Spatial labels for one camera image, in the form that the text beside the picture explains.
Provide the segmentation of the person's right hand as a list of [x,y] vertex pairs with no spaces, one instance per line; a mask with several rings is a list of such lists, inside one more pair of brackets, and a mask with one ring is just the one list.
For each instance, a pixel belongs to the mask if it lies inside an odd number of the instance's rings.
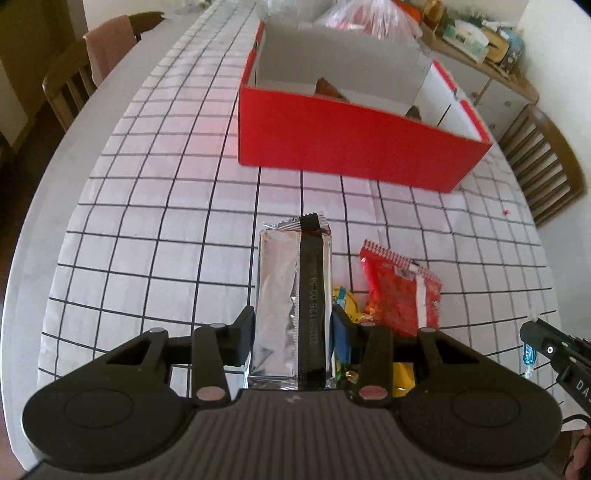
[[571,459],[564,469],[566,480],[590,478],[590,426],[587,426],[577,440]]

